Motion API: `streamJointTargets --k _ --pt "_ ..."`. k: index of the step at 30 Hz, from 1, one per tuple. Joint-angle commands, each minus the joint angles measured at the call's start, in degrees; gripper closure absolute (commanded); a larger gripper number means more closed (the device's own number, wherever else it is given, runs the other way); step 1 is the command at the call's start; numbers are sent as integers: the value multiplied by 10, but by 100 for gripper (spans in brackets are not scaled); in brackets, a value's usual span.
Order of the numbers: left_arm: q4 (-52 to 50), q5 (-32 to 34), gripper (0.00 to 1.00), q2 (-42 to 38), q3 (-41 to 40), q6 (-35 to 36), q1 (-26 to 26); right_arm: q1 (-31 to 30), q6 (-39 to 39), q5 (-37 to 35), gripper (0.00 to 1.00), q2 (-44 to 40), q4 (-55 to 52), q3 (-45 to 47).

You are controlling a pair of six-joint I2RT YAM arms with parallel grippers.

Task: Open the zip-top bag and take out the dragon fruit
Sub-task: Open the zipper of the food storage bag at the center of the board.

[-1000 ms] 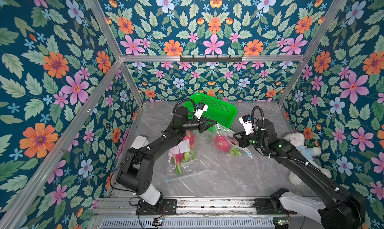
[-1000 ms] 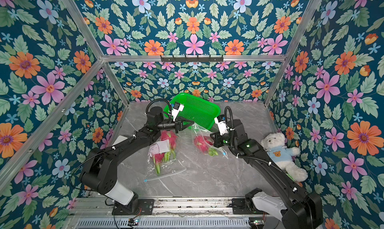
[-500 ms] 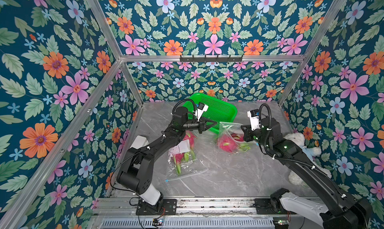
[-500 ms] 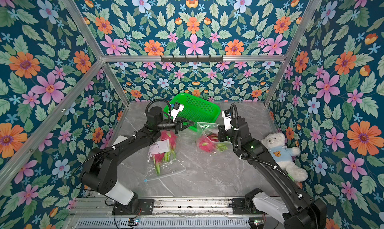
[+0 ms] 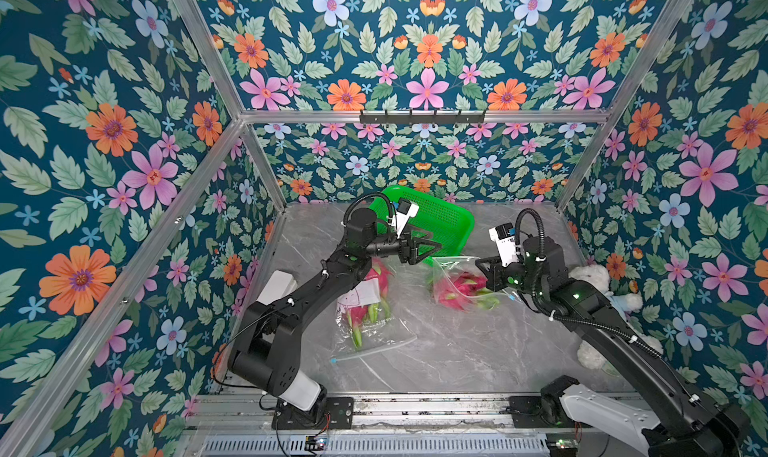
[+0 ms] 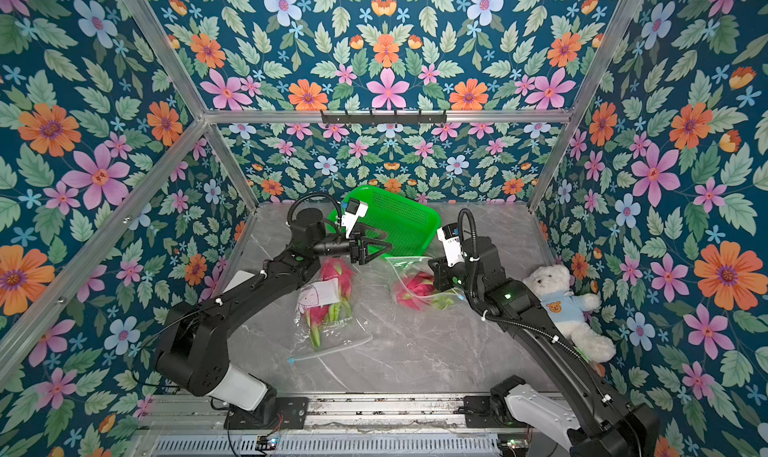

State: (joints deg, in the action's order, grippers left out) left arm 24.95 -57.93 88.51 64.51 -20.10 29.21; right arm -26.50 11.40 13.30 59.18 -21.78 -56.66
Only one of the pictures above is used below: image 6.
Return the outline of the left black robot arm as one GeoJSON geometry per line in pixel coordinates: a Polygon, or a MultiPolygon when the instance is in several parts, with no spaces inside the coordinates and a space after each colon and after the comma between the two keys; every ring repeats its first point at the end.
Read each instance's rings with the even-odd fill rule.
{"type": "Polygon", "coordinates": [[[332,204],[335,218],[294,202],[286,217],[291,239],[258,275],[195,305],[175,305],[158,334],[155,371],[194,396],[212,397],[246,412],[261,408],[271,388],[231,363],[229,337],[269,304],[309,283],[323,257],[346,255],[364,265],[393,247],[385,231],[362,223],[366,203],[352,199],[332,204]]]}

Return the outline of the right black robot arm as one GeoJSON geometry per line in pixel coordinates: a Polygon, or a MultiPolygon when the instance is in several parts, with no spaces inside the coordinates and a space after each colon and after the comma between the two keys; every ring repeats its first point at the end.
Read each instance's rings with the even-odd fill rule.
{"type": "Polygon", "coordinates": [[[497,247],[477,232],[472,212],[437,232],[444,256],[430,260],[438,291],[458,288],[481,318],[516,339],[559,389],[559,401],[512,376],[491,391],[490,412],[500,424],[525,423],[572,456],[651,456],[659,419],[634,405],[591,368],[551,320],[539,297],[507,276],[497,247]]]}

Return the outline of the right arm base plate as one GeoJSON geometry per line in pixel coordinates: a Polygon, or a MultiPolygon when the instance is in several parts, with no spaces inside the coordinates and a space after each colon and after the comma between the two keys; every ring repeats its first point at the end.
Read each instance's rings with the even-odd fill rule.
{"type": "Polygon", "coordinates": [[[517,425],[502,399],[489,395],[465,396],[456,410],[468,428],[511,428],[517,425]]]}

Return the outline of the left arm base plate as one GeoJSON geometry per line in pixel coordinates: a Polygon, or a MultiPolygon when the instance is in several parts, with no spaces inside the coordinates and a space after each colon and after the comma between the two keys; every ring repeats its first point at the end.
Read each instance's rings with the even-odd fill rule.
{"type": "Polygon", "coordinates": [[[308,415],[307,397],[269,397],[255,410],[234,407],[225,419],[228,430],[302,429],[308,415]]]}

